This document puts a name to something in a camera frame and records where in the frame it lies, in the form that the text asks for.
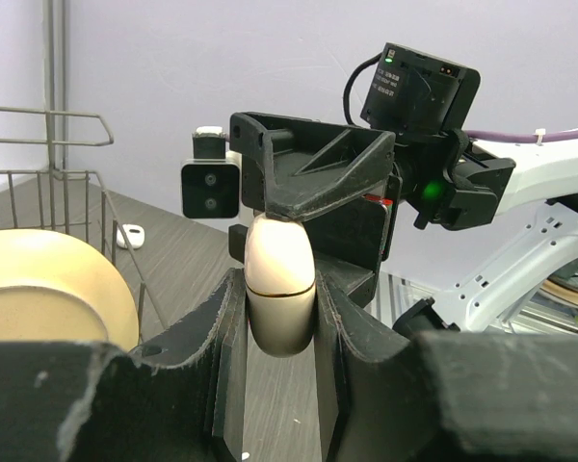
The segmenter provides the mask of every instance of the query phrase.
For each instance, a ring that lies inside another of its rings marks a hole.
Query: beige bowl
[[[0,341],[139,341],[137,309],[92,246],[36,229],[0,231]]]

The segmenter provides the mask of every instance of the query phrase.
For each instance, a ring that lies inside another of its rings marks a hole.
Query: gray floor
[[[55,222],[64,231],[65,189],[54,182]],[[85,222],[86,182],[67,182],[70,223]],[[43,215],[49,224],[49,183],[41,178]],[[100,249],[100,189],[89,188],[89,239]],[[122,223],[145,230],[145,245],[136,251],[147,284],[170,323],[197,307],[216,286],[224,272],[239,266],[227,252],[226,234],[186,218],[169,214],[136,200],[111,193]],[[40,225],[37,179],[14,188],[19,227]],[[111,214],[107,209],[107,255],[111,255]],[[0,228],[13,227],[12,201],[0,193]],[[86,226],[71,224],[69,233],[86,238]],[[127,251],[118,249],[117,266],[136,296],[139,276]],[[145,304],[142,333],[149,338],[162,330],[149,299]],[[290,359],[265,355],[250,338],[245,413],[244,451],[248,461],[319,461],[319,426],[312,346]]]

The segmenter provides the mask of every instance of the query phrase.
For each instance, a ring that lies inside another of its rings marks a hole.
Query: white egg-shaped object
[[[315,260],[300,223],[256,217],[244,255],[252,336],[276,357],[303,351],[312,338]]]

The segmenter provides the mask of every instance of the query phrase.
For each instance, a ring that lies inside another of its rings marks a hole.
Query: green led light
[[[422,191],[424,200],[435,200],[443,195],[443,185],[439,182],[432,181]]]

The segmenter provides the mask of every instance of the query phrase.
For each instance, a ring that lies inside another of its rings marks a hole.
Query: gray wall
[[[115,191],[175,213],[197,126],[226,126],[238,111],[342,122],[348,74],[386,41],[480,70],[467,128],[578,124],[578,0],[73,0],[70,16],[69,106],[104,114],[117,138],[72,149],[72,165],[98,168]],[[371,76],[357,83],[355,117]],[[71,130],[99,134],[80,122]],[[456,277],[441,268],[475,266],[517,221],[451,236],[416,233],[411,214],[401,213],[387,268],[432,286]],[[459,243],[477,260],[459,256]]]
[[[42,3],[0,2],[0,106],[42,109]],[[0,113],[0,138],[43,139],[42,116]],[[42,146],[0,144],[0,169],[46,166]],[[0,176],[0,191],[7,188]]]

